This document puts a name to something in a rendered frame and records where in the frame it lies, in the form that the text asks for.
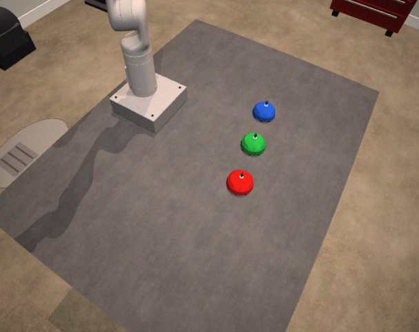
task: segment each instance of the green dome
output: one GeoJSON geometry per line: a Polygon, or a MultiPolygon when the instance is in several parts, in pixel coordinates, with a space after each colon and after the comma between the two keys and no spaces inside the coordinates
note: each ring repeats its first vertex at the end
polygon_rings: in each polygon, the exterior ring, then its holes
{"type": "Polygon", "coordinates": [[[240,146],[245,153],[258,156],[265,151],[266,142],[263,136],[258,133],[247,133],[244,135],[240,146]]]}

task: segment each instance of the white square base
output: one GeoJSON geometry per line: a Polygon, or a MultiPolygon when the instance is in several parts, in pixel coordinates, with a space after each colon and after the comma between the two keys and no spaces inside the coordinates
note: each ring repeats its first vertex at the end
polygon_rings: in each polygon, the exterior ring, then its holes
{"type": "Polygon", "coordinates": [[[149,97],[137,97],[126,83],[111,96],[113,111],[152,131],[159,132],[187,100],[187,87],[156,74],[157,91],[149,97]]]}

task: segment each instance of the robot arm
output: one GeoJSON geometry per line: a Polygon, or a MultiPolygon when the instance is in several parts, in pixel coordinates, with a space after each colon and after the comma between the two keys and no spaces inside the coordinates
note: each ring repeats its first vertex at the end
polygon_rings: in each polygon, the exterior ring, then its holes
{"type": "Polygon", "coordinates": [[[131,90],[138,97],[153,95],[157,84],[145,0],[106,0],[106,9],[113,30],[132,31],[120,43],[131,90]]]}

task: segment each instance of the red drawer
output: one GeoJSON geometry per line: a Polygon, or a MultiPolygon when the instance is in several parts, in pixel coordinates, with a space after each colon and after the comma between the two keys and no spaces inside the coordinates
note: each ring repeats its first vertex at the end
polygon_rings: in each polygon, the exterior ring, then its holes
{"type": "Polygon", "coordinates": [[[417,0],[360,0],[359,2],[379,10],[387,10],[407,17],[417,0]]]}
{"type": "Polygon", "coordinates": [[[408,17],[407,15],[399,15],[395,12],[376,8],[362,0],[333,0],[330,8],[395,33],[398,33],[408,17]]]}

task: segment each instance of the floor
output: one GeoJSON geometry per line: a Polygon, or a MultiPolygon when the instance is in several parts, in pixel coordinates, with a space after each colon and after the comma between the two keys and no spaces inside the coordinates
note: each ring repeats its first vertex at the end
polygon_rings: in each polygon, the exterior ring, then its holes
{"type": "MultiPolygon", "coordinates": [[[[419,30],[403,26],[389,38],[331,16],[329,5],[148,0],[153,52],[200,19],[380,92],[287,331],[419,331],[419,30]]],[[[26,30],[37,50],[0,69],[0,147],[39,120],[72,127],[125,77],[126,33],[82,0],[26,30]]],[[[0,230],[0,332],[7,331],[126,330],[0,230]]]]}

